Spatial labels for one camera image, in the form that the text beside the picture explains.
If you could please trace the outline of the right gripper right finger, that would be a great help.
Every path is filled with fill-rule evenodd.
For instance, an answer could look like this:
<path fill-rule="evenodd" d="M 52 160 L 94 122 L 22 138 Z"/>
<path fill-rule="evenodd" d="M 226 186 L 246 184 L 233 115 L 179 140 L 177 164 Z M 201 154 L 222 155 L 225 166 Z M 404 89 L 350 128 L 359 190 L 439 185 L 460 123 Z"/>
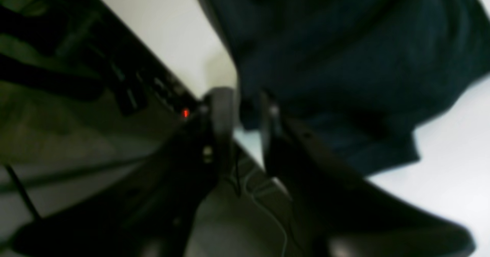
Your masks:
<path fill-rule="evenodd" d="M 301 121 L 261 94 L 266 173 L 285 186 L 299 233 L 314 257 L 468 257 L 460 224 L 410 205 L 366 181 Z"/>

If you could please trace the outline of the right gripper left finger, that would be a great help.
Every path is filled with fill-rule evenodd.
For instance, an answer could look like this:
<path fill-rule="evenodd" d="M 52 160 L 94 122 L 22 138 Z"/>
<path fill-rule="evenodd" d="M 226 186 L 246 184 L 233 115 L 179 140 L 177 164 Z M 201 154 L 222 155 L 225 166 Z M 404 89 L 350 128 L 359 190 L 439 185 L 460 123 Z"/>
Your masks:
<path fill-rule="evenodd" d="M 11 248 L 27 257 L 182 257 L 201 201 L 234 164 L 234 91 L 210 90 L 152 157 L 95 196 L 26 224 Z"/>

